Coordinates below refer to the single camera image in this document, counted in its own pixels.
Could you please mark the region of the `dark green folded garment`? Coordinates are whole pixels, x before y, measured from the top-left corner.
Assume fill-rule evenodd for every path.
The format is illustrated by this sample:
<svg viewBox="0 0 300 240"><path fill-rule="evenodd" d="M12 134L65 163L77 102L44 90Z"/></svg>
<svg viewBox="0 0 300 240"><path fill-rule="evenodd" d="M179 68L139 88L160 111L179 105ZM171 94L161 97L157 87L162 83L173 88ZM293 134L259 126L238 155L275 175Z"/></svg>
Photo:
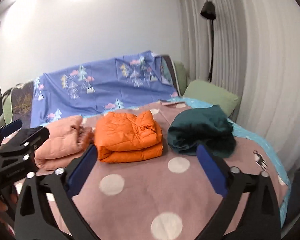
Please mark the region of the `dark green folded garment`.
<svg viewBox="0 0 300 240"><path fill-rule="evenodd" d="M179 154L196 155L203 145L209 153L228 158L236 148L233 125L218 105L179 113L167 132L167 143Z"/></svg>

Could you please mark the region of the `orange puffer jacket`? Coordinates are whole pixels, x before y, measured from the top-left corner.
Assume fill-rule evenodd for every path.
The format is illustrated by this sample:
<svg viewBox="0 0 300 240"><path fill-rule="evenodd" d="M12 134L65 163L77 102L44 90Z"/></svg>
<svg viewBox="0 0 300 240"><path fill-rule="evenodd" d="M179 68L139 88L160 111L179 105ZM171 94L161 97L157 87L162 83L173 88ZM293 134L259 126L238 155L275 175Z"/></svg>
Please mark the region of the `orange puffer jacket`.
<svg viewBox="0 0 300 240"><path fill-rule="evenodd" d="M95 125L97 159L103 163L133 163L162 156L163 135L151 111L139 115L109 112Z"/></svg>

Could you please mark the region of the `green pillow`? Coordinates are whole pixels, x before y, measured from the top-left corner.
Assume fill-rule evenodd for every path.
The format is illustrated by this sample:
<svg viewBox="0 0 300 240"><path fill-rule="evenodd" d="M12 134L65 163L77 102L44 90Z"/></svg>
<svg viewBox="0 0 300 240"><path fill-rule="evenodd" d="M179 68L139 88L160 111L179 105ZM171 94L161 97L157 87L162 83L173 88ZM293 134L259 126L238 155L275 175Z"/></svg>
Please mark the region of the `green pillow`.
<svg viewBox="0 0 300 240"><path fill-rule="evenodd" d="M227 116L230 116L239 104L239 97L236 94L202 80L191 81L183 97L219 105Z"/></svg>

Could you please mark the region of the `blue tree print sheet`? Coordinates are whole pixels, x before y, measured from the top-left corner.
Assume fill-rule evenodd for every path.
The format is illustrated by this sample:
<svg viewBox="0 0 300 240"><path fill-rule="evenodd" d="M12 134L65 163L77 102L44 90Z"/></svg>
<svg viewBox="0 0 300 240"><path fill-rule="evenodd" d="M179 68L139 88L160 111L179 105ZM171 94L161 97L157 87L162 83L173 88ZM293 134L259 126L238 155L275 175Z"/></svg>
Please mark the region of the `blue tree print sheet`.
<svg viewBox="0 0 300 240"><path fill-rule="evenodd" d="M164 58L151 51L82 63L35 78L30 126L143 106L178 95Z"/></svg>

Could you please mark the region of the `green headboard cushion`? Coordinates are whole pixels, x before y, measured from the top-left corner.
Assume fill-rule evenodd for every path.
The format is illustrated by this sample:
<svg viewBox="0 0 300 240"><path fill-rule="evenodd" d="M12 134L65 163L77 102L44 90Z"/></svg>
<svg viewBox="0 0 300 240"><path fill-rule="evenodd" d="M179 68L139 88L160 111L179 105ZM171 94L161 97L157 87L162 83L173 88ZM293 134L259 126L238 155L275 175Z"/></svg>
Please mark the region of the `green headboard cushion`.
<svg viewBox="0 0 300 240"><path fill-rule="evenodd" d="M185 90L187 89L188 83L188 74L184 67L184 65L179 61L174 61L174 67L176 71L176 77L178 81L178 87L180 90L180 94L183 95Z"/></svg>

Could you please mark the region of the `white curtain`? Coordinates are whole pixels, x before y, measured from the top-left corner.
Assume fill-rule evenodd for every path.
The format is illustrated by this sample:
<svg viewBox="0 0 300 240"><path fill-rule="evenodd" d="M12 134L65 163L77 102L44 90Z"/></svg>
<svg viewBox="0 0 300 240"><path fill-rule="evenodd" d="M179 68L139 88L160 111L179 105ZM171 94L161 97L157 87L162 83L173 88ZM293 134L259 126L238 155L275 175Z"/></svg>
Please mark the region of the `white curtain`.
<svg viewBox="0 0 300 240"><path fill-rule="evenodd" d="M239 96L233 114L264 137L286 170L300 160L300 7L296 0L180 0L182 61L191 79L209 74L209 22L200 15L212 1L212 81Z"/></svg>

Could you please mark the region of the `dark patterned quilt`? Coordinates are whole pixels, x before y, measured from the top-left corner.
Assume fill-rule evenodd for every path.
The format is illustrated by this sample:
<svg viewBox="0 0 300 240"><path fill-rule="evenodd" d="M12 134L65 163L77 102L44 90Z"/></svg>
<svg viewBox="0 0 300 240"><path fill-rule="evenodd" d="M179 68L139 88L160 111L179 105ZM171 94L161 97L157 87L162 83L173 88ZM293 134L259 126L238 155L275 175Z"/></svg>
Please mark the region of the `dark patterned quilt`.
<svg viewBox="0 0 300 240"><path fill-rule="evenodd" d="M33 81L19 83L8 89L2 96L5 124L20 119L22 128L30 128L33 100Z"/></svg>

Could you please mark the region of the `black floor lamp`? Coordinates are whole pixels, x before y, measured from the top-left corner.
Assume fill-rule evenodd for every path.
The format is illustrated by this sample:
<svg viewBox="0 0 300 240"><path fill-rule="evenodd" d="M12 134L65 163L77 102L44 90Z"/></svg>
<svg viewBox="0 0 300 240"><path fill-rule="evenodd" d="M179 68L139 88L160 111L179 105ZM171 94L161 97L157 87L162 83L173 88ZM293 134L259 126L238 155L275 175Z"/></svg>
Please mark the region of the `black floor lamp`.
<svg viewBox="0 0 300 240"><path fill-rule="evenodd" d="M216 9L212 1L206 1L203 4L200 15L208 20L209 22L209 32L210 32L210 49L211 49L211 59L210 59L210 68L208 74L208 82L212 82L213 75L213 61L214 61L214 21L216 20Z"/></svg>

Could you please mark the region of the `mauve polka dot bedspread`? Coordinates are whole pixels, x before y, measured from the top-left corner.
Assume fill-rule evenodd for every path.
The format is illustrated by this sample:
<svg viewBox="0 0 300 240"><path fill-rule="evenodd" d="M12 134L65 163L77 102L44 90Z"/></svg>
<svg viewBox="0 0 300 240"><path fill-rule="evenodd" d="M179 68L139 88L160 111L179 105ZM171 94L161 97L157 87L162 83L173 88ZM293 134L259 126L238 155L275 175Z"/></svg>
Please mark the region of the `mauve polka dot bedspread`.
<svg viewBox="0 0 300 240"><path fill-rule="evenodd" d="M205 228L222 197L212 188L197 154L179 154L167 143L167 132L175 117L192 108L198 107L192 101L182 100L109 111L135 115L151 111L162 129L163 152L160 157L133 163L103 163L97 159L80 193L72 200L98 239L197 239ZM94 146L96 122L105 115L107 113L82 122L83 126L93 128L90 144ZM222 159L228 166L237 166L244 173L265 171L270 175L282 223L289 190L285 169L265 139L228 121L233 125L236 148L230 157ZM54 171L39 169L36 173L29 172L26 179ZM46 195L57 225L70 234L54 196Z"/></svg>

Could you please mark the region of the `pink folded garment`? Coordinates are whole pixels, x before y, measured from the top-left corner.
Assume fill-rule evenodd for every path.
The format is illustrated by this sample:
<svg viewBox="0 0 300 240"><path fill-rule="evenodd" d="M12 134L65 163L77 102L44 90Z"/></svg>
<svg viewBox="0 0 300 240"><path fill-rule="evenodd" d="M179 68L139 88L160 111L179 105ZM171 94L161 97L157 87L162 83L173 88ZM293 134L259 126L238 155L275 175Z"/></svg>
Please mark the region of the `pink folded garment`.
<svg viewBox="0 0 300 240"><path fill-rule="evenodd" d="M65 168L72 160L82 156L94 136L93 128L83 126L82 122L83 118L75 115L45 126L49 130L49 138L34 154L39 169L52 171Z"/></svg>

